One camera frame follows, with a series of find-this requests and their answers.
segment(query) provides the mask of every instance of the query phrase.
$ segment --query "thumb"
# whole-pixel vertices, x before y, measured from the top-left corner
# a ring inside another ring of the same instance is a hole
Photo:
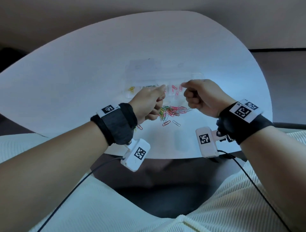
[[[203,80],[196,79],[196,80],[190,80],[188,82],[183,82],[182,87],[184,88],[193,88],[195,90],[198,90],[198,88],[203,84]]]
[[[159,86],[157,87],[156,89],[152,90],[152,95],[154,97],[159,98],[160,96],[162,96],[166,91],[166,86],[165,85],[162,85],[162,86]]]

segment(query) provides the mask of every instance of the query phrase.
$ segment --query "forearm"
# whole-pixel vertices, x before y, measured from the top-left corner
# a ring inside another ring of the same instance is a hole
[[[108,144],[88,122],[0,164],[0,231],[28,231],[67,196]]]
[[[241,149],[271,199],[305,228],[306,146],[269,126],[242,142]]]

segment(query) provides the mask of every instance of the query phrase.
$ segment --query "white table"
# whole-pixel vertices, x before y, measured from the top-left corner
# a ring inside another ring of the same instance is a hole
[[[122,94],[125,67],[131,60],[153,58],[163,67],[189,67],[212,79],[233,98],[246,98],[272,120],[264,76],[247,48],[228,30],[198,13],[148,12],[99,22],[62,36],[30,53],[0,75],[0,112],[45,136],[64,133],[89,121]],[[195,130],[217,128],[216,119],[192,110],[162,126],[144,122],[134,138],[151,144],[148,158],[200,157]],[[233,142],[218,142],[227,152]],[[107,153],[123,155],[123,146]]]

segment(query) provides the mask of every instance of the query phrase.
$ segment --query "fist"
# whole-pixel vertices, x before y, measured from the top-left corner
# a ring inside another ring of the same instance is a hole
[[[160,108],[165,98],[166,86],[143,88],[129,102],[136,115],[138,125],[146,119],[155,120],[158,118]]]
[[[236,102],[212,80],[190,80],[182,83],[182,87],[187,88],[184,96],[190,108],[198,109],[214,118],[219,117],[222,110]]]

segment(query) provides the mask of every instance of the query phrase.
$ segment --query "black cable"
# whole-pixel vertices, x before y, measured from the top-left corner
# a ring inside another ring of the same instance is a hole
[[[283,219],[281,218],[281,216],[276,212],[276,210],[273,208],[273,206],[270,204],[270,202],[267,200],[267,198],[265,198],[265,196],[263,195],[263,193],[259,190],[259,188],[256,186],[256,184],[254,183],[254,181],[252,181],[252,179],[250,178],[250,176],[246,173],[246,171],[243,169],[243,167],[238,163],[238,161],[235,159],[235,156],[233,156],[230,153],[227,153],[225,151],[222,150],[218,150],[218,152],[222,152],[224,154],[229,155],[235,162],[236,164],[238,164],[238,166],[241,168],[241,170],[245,173],[245,175],[248,177],[248,179],[250,180],[250,182],[254,185],[254,187],[256,188],[256,190],[259,192],[259,194],[263,197],[263,199],[266,201],[266,203],[270,206],[270,208],[273,210],[273,212],[276,214],[276,216],[279,218],[279,220],[283,223],[283,225],[286,227],[286,229],[289,232],[292,232],[289,227],[286,225],[286,223],[283,221]]]
[[[39,230],[37,232],[40,232],[44,227],[45,225],[48,223],[48,221],[50,221],[50,219],[53,217],[53,215],[57,212],[57,210],[62,206],[62,204],[68,199],[68,197],[70,197],[70,195],[74,192],[74,190],[76,190],[76,188],[83,183],[83,181],[89,177],[93,172],[95,172],[97,169],[99,169],[100,167],[104,166],[105,164],[115,160],[115,159],[124,159],[122,157],[117,157],[117,158],[114,158],[112,160],[109,160],[105,163],[102,163],[100,164],[99,166],[97,166],[94,170],[92,170],[87,176],[85,176],[75,187],[74,189],[66,196],[66,198],[59,204],[59,206],[53,211],[53,213],[48,217],[48,219],[44,222],[44,224],[39,228]]]

